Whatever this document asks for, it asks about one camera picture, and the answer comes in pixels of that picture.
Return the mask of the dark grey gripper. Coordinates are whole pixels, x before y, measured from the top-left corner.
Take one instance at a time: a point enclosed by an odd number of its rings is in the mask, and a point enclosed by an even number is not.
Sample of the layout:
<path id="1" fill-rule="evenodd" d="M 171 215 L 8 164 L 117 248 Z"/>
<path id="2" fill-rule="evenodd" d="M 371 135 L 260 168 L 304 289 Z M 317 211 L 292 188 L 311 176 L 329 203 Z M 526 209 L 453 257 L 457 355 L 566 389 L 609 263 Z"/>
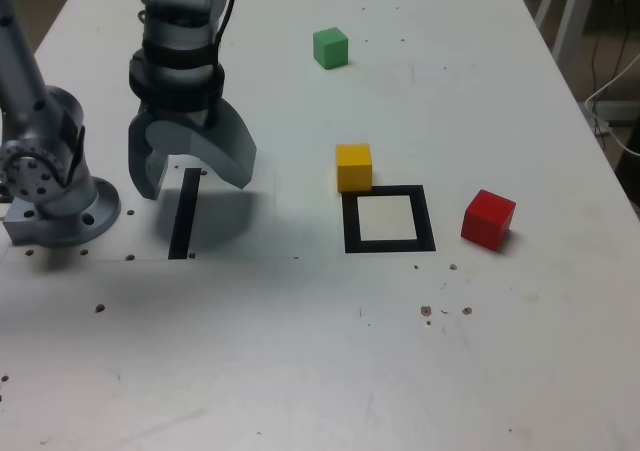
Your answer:
<path id="1" fill-rule="evenodd" d="M 224 99 L 194 112 L 150 106 L 128 131 L 128 166 L 133 184 L 148 200 L 159 196 L 168 155 L 188 155 L 223 181 L 245 188 L 252 180 L 256 145 L 238 112 Z"/>

